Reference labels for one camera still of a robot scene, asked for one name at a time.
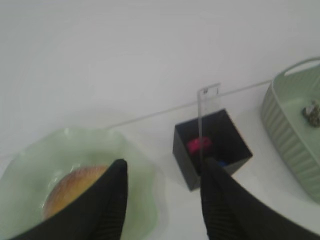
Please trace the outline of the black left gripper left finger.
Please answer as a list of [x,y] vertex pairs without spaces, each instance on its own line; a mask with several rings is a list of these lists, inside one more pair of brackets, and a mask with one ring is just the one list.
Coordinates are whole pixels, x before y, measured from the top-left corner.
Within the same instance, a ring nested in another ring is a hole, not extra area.
[[16,240],[119,240],[128,202],[128,164],[108,170],[62,211],[15,236]]

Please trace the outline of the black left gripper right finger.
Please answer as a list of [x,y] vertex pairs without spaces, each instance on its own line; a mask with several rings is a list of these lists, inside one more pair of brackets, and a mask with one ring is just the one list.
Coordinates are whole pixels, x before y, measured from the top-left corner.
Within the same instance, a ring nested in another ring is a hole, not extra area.
[[210,240],[318,240],[320,236],[275,212],[218,163],[207,158],[200,177],[201,208]]

